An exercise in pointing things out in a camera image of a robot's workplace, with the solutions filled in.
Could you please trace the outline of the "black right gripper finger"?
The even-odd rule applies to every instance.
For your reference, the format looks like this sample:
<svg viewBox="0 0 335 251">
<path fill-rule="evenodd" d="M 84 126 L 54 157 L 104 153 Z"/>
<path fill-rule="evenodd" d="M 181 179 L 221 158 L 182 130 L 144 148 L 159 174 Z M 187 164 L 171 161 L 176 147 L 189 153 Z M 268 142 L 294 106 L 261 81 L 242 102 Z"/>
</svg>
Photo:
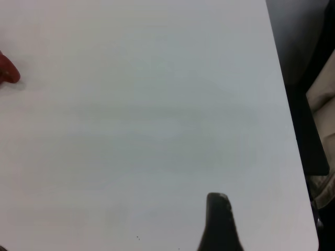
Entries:
<svg viewBox="0 0 335 251">
<path fill-rule="evenodd" d="M 224 193 L 207 195 L 205 228 L 198 250 L 243 251 L 232 206 Z"/>
</svg>

